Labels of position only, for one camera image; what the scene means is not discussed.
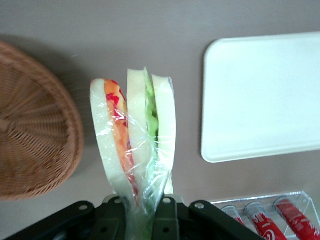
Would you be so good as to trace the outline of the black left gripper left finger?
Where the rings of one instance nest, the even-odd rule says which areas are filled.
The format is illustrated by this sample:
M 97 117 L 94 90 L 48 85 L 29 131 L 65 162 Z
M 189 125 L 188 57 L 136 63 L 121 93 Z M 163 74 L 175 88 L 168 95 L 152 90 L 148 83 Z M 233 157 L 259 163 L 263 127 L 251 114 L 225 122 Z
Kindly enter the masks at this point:
M 7 237 L 8 240 L 124 240 L 125 206 L 107 196 L 99 207 L 78 201 Z

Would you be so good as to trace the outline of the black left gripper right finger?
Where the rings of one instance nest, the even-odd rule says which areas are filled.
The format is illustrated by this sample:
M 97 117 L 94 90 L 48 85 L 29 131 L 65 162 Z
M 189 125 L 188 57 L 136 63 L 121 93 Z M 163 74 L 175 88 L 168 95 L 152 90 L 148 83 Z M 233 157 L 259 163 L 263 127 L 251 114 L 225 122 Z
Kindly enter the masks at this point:
M 262 237 L 237 222 L 208 201 L 186 206 L 181 197 L 165 195 L 154 218 L 153 240 L 261 240 Z

